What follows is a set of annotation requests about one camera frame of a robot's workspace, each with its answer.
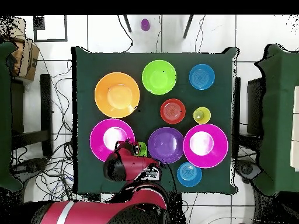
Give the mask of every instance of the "red bowl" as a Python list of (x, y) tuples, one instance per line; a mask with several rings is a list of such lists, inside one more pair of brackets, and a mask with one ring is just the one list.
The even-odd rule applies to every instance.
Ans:
[(169, 99), (165, 101), (160, 109), (162, 119), (168, 124), (177, 124), (181, 122), (185, 113), (185, 106), (178, 99)]

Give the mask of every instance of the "chair wheel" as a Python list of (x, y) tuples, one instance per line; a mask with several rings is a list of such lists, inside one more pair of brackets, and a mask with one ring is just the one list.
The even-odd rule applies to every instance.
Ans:
[(244, 184), (250, 184), (250, 181), (246, 178), (242, 177), (242, 181), (243, 181)]

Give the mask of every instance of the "dark green tablecloth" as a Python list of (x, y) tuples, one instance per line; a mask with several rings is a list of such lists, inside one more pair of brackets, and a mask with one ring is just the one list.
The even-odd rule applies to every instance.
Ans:
[(299, 172), (290, 166), (290, 151), (294, 89), (299, 86), (299, 53), (271, 44), (256, 65), (265, 78), (266, 93), (262, 118), (264, 137), (259, 158), (263, 172), (253, 182), (266, 195), (276, 191), (298, 192)]
[[(124, 183), (112, 182), (103, 176), (103, 162), (96, 158), (89, 146), (89, 136), (93, 127), (106, 118), (96, 106), (94, 89), (97, 82), (111, 72), (130, 75), (140, 88), (140, 102), (137, 109), (126, 118), (135, 133), (137, 141), (147, 144), (151, 133), (157, 128), (173, 127), (184, 136), (196, 122), (192, 113), (200, 106), (211, 111), (209, 123), (220, 127), (229, 140), (225, 159), (216, 167), (203, 169), (201, 182), (195, 187), (182, 186), (177, 178), (178, 167), (186, 162), (185, 156), (170, 164), (175, 177), (176, 188), (180, 192), (218, 192), (231, 194), (235, 188), (230, 185), (231, 163), (231, 99), (232, 99), (232, 58), (237, 49), (227, 49), (222, 54), (129, 54), (90, 53), (80, 47), (75, 48), (77, 57), (77, 106), (78, 106), (78, 193), (116, 193)], [(143, 87), (141, 74), (144, 67), (153, 60), (166, 60), (176, 69), (175, 87), (167, 94), (157, 96)], [(189, 72), (197, 64), (208, 64), (215, 72), (215, 82), (207, 90), (196, 90), (189, 82)], [(186, 115), (178, 124), (170, 125), (160, 116), (161, 104), (170, 98), (181, 100), (186, 107)], [(172, 190), (173, 180), (168, 169), (162, 171), (161, 185)]]
[(11, 191), (22, 189), (22, 183), (9, 172), (12, 162), (11, 75), (6, 66), (7, 56), (16, 50), (11, 42), (0, 44), (0, 187)]

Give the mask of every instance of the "pink bowl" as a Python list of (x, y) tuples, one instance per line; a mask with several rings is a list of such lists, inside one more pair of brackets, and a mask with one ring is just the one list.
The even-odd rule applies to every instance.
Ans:
[(227, 155), (228, 141), (216, 125), (199, 124), (187, 132), (183, 150), (191, 164), (207, 169), (223, 161)]
[(126, 139), (135, 142), (134, 133), (126, 122), (116, 118), (99, 122), (89, 138), (93, 154), (103, 162), (114, 151), (115, 143)]

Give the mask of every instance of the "silver stripe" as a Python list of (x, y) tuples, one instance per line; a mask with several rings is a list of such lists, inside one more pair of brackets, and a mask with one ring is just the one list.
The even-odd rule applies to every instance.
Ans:
[(60, 214), (58, 220), (57, 220), (57, 223), (56, 224), (64, 224), (67, 216), (68, 216), (68, 212), (69, 210), (72, 208), (72, 206), (74, 205), (75, 203), (73, 201), (70, 201), (63, 209), (62, 213)]

